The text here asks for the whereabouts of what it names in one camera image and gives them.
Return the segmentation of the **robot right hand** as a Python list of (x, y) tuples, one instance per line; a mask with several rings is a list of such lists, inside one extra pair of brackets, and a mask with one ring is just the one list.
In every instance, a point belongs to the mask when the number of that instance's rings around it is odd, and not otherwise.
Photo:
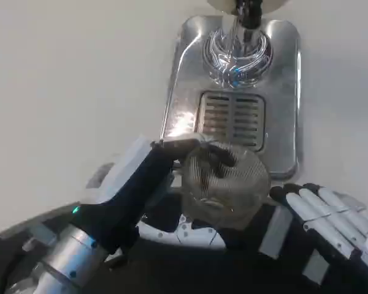
[(274, 186), (277, 204), (260, 253), (324, 292), (368, 293), (368, 209), (357, 199), (307, 183)]

